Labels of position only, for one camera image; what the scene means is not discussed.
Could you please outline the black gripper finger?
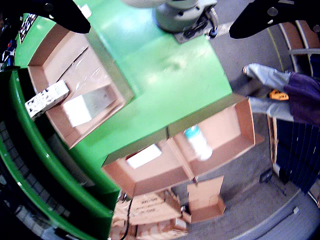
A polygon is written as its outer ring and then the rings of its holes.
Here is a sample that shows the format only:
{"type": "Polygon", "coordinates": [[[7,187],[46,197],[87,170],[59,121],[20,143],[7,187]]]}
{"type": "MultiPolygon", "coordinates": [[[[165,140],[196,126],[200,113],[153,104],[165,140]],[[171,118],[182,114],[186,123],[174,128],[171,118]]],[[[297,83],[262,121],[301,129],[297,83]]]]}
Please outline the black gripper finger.
{"type": "Polygon", "coordinates": [[[229,29],[233,39],[251,37],[281,23],[306,21],[310,30],[320,32],[318,0],[255,0],[247,5],[229,29]]]}
{"type": "Polygon", "coordinates": [[[87,34],[91,29],[90,22],[73,0],[33,0],[32,11],[75,33],[87,34]]]}

